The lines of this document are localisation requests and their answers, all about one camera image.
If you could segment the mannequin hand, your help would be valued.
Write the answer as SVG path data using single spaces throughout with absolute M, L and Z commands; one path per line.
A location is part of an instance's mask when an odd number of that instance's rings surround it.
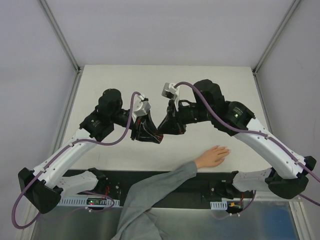
M 214 168 L 220 165 L 230 152 L 231 150 L 225 146 L 214 146 L 206 150 L 194 162 L 197 169 Z

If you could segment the grey sleeved forearm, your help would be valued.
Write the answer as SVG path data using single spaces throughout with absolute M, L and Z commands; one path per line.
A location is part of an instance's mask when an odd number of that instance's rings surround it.
M 190 161 L 176 170 L 157 174 L 132 185 L 122 207 L 114 240 L 169 240 L 157 227 L 158 217 L 149 209 L 185 181 L 195 177 L 198 169 Z

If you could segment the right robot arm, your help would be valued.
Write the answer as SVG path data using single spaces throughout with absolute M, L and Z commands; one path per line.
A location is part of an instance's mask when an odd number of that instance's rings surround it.
M 166 83 L 162 96 L 169 99 L 166 116 L 158 127 L 164 135 L 183 135 L 188 124 L 211 122 L 219 131 L 235 137 L 258 153 L 270 168 L 253 172 L 233 172 L 225 192 L 237 197 L 246 191 L 270 191 L 283 199 L 293 199 L 305 191 L 317 161 L 301 156 L 285 146 L 238 101 L 225 100 L 221 88 L 209 79 L 194 84 Z

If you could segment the red nail polish bottle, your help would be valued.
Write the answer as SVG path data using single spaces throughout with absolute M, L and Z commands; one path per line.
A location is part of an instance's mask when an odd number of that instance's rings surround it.
M 157 138 L 157 140 L 159 142 L 161 142 L 163 140 L 163 138 L 164 138 L 164 135 L 163 134 L 159 134 L 159 135 L 156 136 L 156 138 Z

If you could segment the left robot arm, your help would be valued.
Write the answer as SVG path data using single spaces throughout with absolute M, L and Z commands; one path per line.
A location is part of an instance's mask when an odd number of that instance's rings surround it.
M 53 210 L 61 199 L 86 190 L 99 195 L 105 191 L 106 183 L 97 169 L 63 180 L 63 175 L 86 152 L 97 145 L 113 146 L 120 143 L 127 133 L 139 142 L 160 144 L 163 135 L 151 118 L 151 105 L 147 97 L 134 92 L 130 108 L 122 108 L 121 92 L 107 89 L 74 135 L 51 157 L 33 169 L 23 168 L 18 173 L 21 194 L 41 213 Z

